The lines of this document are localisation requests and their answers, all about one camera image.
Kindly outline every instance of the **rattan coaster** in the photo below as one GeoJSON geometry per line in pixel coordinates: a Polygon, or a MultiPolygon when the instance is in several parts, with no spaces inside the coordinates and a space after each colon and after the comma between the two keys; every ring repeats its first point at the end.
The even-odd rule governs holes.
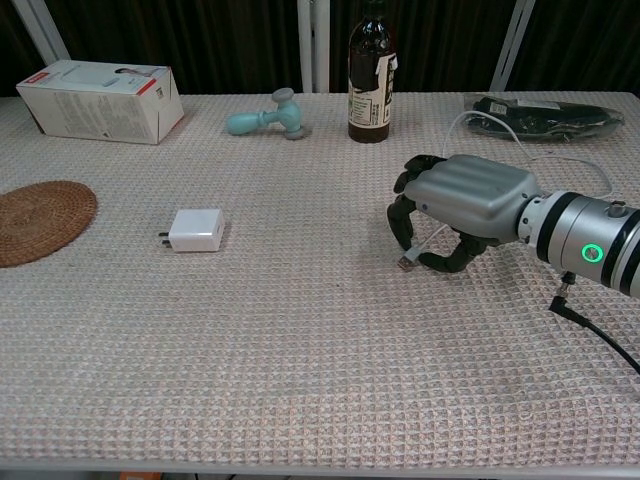
{"type": "Polygon", "coordinates": [[[37,183],[0,195],[0,267],[33,262],[72,242],[96,214],[81,183],[37,183]]]}

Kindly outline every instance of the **bottle label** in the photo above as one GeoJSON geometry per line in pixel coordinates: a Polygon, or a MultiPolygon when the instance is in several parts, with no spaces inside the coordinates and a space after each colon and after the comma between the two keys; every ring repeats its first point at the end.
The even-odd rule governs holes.
{"type": "Polygon", "coordinates": [[[398,68],[396,54],[378,58],[371,81],[356,81],[357,85],[369,84],[369,88],[354,87],[349,79],[349,123],[360,128],[380,128],[391,119],[393,74],[398,68]]]}

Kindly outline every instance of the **table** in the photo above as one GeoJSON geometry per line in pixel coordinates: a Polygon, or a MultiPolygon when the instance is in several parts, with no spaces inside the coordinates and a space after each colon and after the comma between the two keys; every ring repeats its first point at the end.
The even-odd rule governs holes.
{"type": "MultiPolygon", "coordinates": [[[[635,97],[518,95],[623,112],[610,138],[529,148],[593,160],[640,205],[635,97]]],[[[67,179],[99,201],[72,244],[0,270],[0,467],[640,475],[640,379],[547,311],[550,267],[522,244],[457,275],[396,266],[393,184],[440,152],[462,94],[394,95],[376,145],[347,137],[345,95],[295,98],[304,140],[224,133],[269,95],[184,96],[159,146],[43,136],[19,99],[0,100],[0,192],[67,179]],[[228,219],[221,251],[161,245],[178,209],[207,207],[228,219]]],[[[513,142],[463,127],[449,149],[528,166],[513,142]]],[[[550,190],[604,188],[581,164],[531,169],[550,190]]],[[[421,238],[437,226],[415,223],[421,238]]],[[[581,279],[572,305],[640,357],[638,300],[581,279]]]]}

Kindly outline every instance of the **black cable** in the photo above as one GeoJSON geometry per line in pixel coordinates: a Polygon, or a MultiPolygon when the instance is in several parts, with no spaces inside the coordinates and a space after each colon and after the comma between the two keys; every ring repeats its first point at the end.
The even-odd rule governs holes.
{"type": "Polygon", "coordinates": [[[566,318],[567,320],[571,320],[572,322],[577,323],[581,327],[588,328],[589,330],[591,330],[593,333],[595,333],[601,339],[607,342],[616,352],[618,352],[622,356],[622,358],[624,358],[627,361],[627,363],[629,363],[629,365],[633,367],[636,373],[640,375],[640,364],[636,362],[634,358],[631,355],[629,355],[624,348],[618,345],[618,343],[613,338],[611,338],[609,335],[607,335],[605,332],[603,332],[598,327],[596,327],[593,323],[591,323],[591,320],[589,320],[586,317],[583,317],[579,313],[567,307],[566,303],[567,303],[566,298],[555,296],[553,297],[553,301],[549,306],[549,310],[551,310],[553,313],[557,313],[558,315],[566,318]]]}

